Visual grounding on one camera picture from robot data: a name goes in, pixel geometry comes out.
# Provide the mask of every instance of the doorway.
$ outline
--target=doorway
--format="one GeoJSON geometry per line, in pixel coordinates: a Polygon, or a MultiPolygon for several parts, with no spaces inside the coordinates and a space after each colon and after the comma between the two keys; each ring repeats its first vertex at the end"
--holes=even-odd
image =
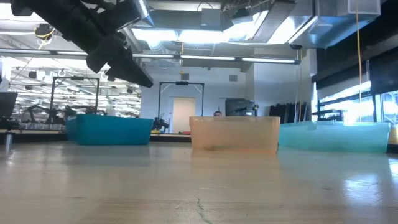
{"type": "Polygon", "coordinates": [[[173,103],[173,133],[189,131],[189,117],[195,115],[195,98],[175,97],[173,103]]]}

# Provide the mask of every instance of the orange translucent bin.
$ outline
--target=orange translucent bin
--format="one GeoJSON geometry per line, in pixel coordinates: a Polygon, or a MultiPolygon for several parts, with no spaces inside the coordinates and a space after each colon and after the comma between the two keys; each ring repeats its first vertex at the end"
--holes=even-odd
{"type": "Polygon", "coordinates": [[[277,152],[279,117],[190,117],[193,149],[277,152]]]}

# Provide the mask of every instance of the teal plastic bin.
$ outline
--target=teal plastic bin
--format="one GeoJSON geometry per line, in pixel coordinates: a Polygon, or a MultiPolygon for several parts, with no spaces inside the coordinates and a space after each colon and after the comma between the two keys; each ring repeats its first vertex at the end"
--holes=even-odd
{"type": "Polygon", "coordinates": [[[389,123],[306,121],[283,124],[279,150],[385,153],[389,132],[389,123]]]}
{"type": "Polygon", "coordinates": [[[78,114],[66,122],[68,140],[79,145],[146,145],[152,119],[78,114]]]}

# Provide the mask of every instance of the light blue translucent bin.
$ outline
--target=light blue translucent bin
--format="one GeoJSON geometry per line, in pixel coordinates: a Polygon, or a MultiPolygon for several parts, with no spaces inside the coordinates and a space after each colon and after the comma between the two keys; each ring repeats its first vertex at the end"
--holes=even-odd
{"type": "Polygon", "coordinates": [[[282,124],[279,150],[385,153],[389,132],[389,123],[306,121],[282,124]]]}

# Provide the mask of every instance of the monitor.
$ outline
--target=monitor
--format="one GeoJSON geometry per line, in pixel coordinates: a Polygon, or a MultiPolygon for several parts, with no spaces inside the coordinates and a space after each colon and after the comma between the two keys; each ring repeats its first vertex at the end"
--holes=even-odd
{"type": "Polygon", "coordinates": [[[18,93],[0,93],[0,117],[10,118],[18,93]]]}

